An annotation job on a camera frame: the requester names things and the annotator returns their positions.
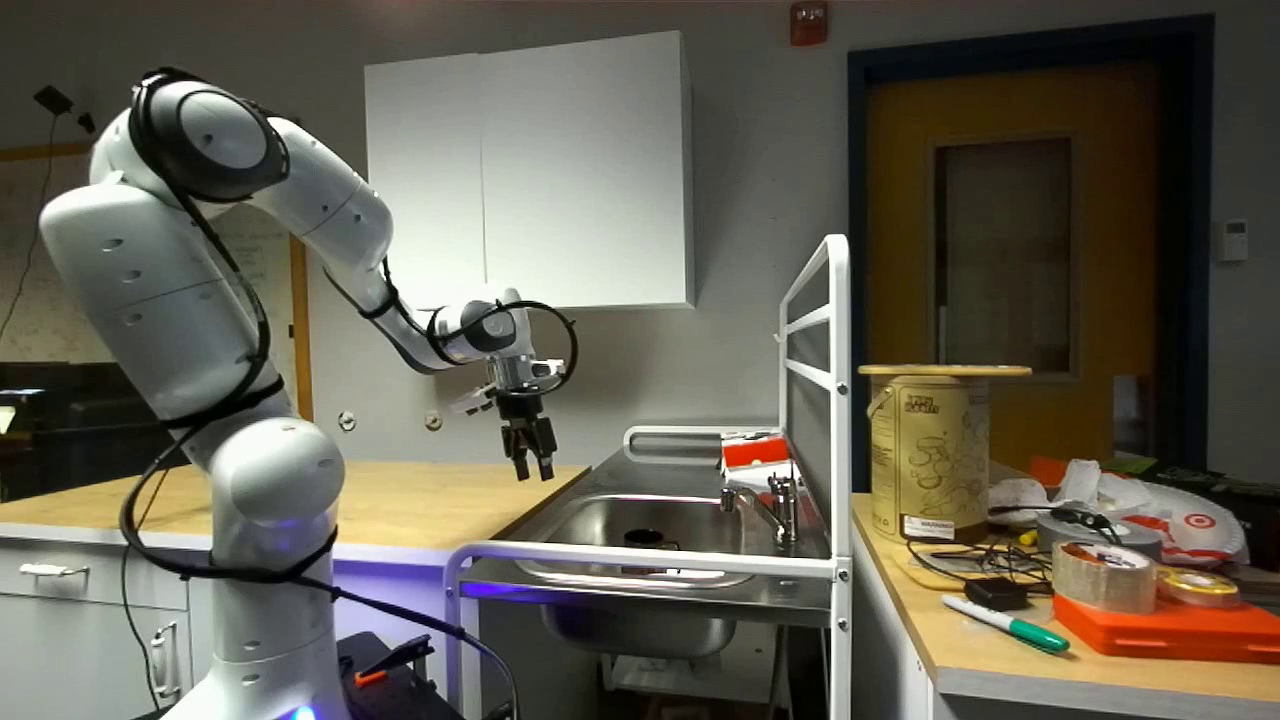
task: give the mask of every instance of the green object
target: green object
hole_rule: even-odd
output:
[[[1024,640],[1024,646],[1035,646],[1035,650],[1044,650],[1044,654],[1070,654],[1073,650],[1073,640],[1065,640],[1062,633],[1053,633],[1053,629],[1041,629],[1041,623],[1030,623],[1030,619],[1011,619],[1009,623],[1009,636],[1016,636],[1016,640]]]

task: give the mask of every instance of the fire alarm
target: fire alarm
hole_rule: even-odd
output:
[[[826,44],[833,25],[833,7],[826,0],[794,4],[794,44]]]

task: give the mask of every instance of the wooden countertop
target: wooden countertop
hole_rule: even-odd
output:
[[[925,572],[900,541],[881,532],[881,525],[873,525],[867,495],[851,502],[851,528],[858,541],[864,541],[906,633],[934,668],[937,691],[944,695],[1135,718],[1280,718],[1276,665],[1099,657],[1058,623],[1041,596],[1035,607],[1016,616],[1073,636],[1073,657],[1048,657],[987,623],[947,612],[940,596],[955,587],[955,580]]]
[[[522,483],[511,463],[349,463],[336,560],[441,564],[461,543],[499,537],[580,472],[556,467],[556,482]],[[0,506],[0,537],[121,543],[115,516],[133,483],[104,482]],[[209,482],[198,467],[168,472],[143,537],[162,549],[209,549]]]

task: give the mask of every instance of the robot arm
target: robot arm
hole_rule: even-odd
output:
[[[198,75],[143,75],[98,142],[89,186],[45,203],[65,291],[212,483],[209,569],[179,572],[212,580],[221,633],[209,675],[168,720],[349,720],[333,596],[319,591],[333,587],[345,460],[291,415],[264,309],[209,228],[242,203],[300,236],[413,367],[490,362],[515,475],[529,456],[551,475],[542,397],[571,375],[571,356],[569,367],[538,362],[529,309],[546,303],[515,291],[432,309],[417,324],[383,259],[394,217],[368,186],[300,123]],[[121,528],[140,549],[133,506]]]
[[[556,431],[542,397],[560,389],[569,367],[538,356],[529,303],[515,291],[491,291],[432,309],[417,324],[388,272],[383,201],[297,120],[217,84],[158,74],[135,84],[133,107],[98,143],[91,186],[140,189],[174,213],[189,203],[192,217],[221,217],[236,203],[267,213],[326,259],[342,298],[395,345],[406,363],[417,371],[491,363],[490,397],[499,410],[515,475],[529,475],[529,456],[546,482],[551,475]]]

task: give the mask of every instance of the sink faucet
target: sink faucet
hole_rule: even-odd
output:
[[[799,549],[799,467],[777,463],[777,472],[728,472],[719,483],[719,506],[752,506],[771,525],[771,549],[794,556]]]

